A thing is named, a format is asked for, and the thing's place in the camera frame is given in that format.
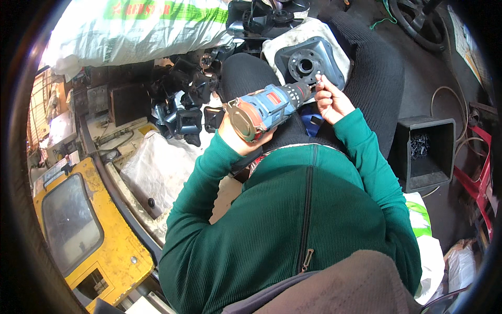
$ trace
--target red star logo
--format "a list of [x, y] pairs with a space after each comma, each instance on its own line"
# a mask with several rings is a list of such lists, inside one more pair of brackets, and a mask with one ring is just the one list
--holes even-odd
[[121, 3], [119, 2], [116, 6], [114, 7], [111, 7], [111, 9], [113, 10], [113, 13], [112, 14], [120, 14], [120, 9], [122, 8], [122, 6], [120, 5]]

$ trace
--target zipper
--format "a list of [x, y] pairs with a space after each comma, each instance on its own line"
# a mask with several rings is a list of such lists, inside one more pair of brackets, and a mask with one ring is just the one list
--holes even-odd
[[304, 272], [306, 270], [306, 268], [305, 270], [303, 270], [303, 268], [305, 267], [305, 263], [308, 261], [307, 263], [308, 267], [310, 259], [312, 258], [312, 253], [314, 252], [314, 250], [308, 249], [307, 252], [305, 253], [305, 247], [307, 246], [307, 236], [310, 225], [310, 198], [312, 193], [312, 172], [313, 172], [313, 165], [315, 164], [317, 158], [317, 145], [313, 146], [314, 146], [314, 153], [312, 155], [312, 165], [307, 167], [307, 175], [306, 175], [307, 184], [305, 187], [305, 209], [303, 211], [302, 237], [300, 242], [300, 254], [298, 256], [298, 264], [297, 264], [298, 273]]
[[308, 249], [307, 255], [305, 255], [305, 261], [303, 261], [302, 271], [300, 273], [304, 273], [307, 271], [307, 268], [309, 267], [310, 264], [310, 260], [312, 259], [312, 254], [314, 254], [314, 249]]

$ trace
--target green string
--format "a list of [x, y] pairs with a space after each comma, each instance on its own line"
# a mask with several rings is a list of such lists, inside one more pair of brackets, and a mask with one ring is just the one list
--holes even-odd
[[382, 2], [384, 3], [384, 6], [385, 6], [385, 10], [387, 10], [387, 13], [389, 13], [389, 16], [392, 18], [391, 19], [388, 19], [388, 18], [385, 18], [381, 21], [378, 21], [378, 22], [375, 22], [375, 24], [371, 25], [369, 27], [369, 29], [373, 30], [375, 28], [375, 26], [378, 24], [378, 23], [381, 23], [383, 21], [391, 21], [391, 23], [394, 23], [396, 24], [398, 21], [392, 16], [391, 12], [389, 11], [389, 0], [382, 0]]

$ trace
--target zipper pull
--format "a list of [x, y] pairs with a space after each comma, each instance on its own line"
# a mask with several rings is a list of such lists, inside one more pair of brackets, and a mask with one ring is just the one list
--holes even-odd
[[310, 264], [310, 260], [312, 259], [312, 254], [314, 254], [314, 250], [308, 249], [307, 255], [305, 255], [305, 261], [303, 262], [302, 271], [300, 273], [304, 273], [307, 271], [307, 268], [309, 267]]

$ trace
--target hand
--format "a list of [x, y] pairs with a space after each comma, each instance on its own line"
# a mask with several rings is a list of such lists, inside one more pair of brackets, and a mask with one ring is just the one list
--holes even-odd
[[317, 101], [317, 108], [321, 116], [331, 125], [340, 121], [344, 116], [355, 110], [350, 100], [345, 94], [333, 85], [326, 75], [315, 76], [317, 81], [321, 81], [315, 87], [314, 99]]
[[237, 132], [233, 129], [232, 124], [230, 123], [230, 118], [228, 117], [228, 113], [225, 113], [225, 116], [223, 117], [223, 122], [221, 122], [221, 125], [218, 129], [218, 134], [220, 137], [223, 139], [223, 141], [231, 147], [234, 151], [236, 151], [238, 154], [245, 156], [256, 149], [260, 147], [261, 145], [265, 144], [266, 142], [270, 141], [272, 139], [272, 135], [274, 135], [274, 132], [276, 131], [277, 128], [274, 128], [270, 130], [269, 132], [266, 132], [261, 139], [259, 139], [257, 142], [254, 143], [248, 143], [245, 140], [243, 140]]

